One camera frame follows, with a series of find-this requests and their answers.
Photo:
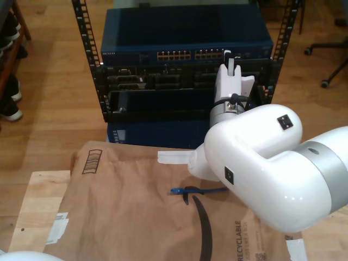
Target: shoe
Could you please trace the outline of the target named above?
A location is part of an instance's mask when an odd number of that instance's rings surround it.
[[[8,121],[17,121],[23,114],[12,98],[8,95],[4,95],[0,101],[0,116]]]
[[[17,31],[19,31],[21,29],[21,25],[20,23],[18,23],[15,15],[11,12],[8,13],[6,20],[9,20],[12,24],[14,24],[16,26]]]
[[[5,38],[0,38],[0,51],[5,51],[13,45],[11,40],[7,40]]]
[[[20,37],[19,32],[16,29],[16,23],[11,18],[11,12],[6,17],[6,20],[4,22],[4,25],[2,27],[2,30],[0,32],[0,36],[2,38],[8,39],[8,40],[16,40],[18,37]]]
[[[27,50],[21,45],[17,52],[17,59],[23,59],[28,56]]]
[[[346,19],[335,19],[335,26],[345,27],[347,26]]]
[[[4,55],[4,51],[0,51],[0,71],[4,69],[3,59],[1,59],[3,55]]]
[[[11,96],[14,102],[18,102],[22,98],[22,93],[20,90],[20,81],[12,73],[7,80],[5,92]]]

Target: white tape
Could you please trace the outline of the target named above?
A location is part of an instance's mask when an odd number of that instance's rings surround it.
[[[158,162],[162,164],[187,164],[193,151],[159,151]]]
[[[67,213],[57,214],[51,232],[49,233],[46,245],[57,243],[58,239],[60,239],[64,234],[67,223],[69,222],[69,219],[67,219],[66,217]]]
[[[291,261],[307,261],[305,242],[303,239],[286,240]]]

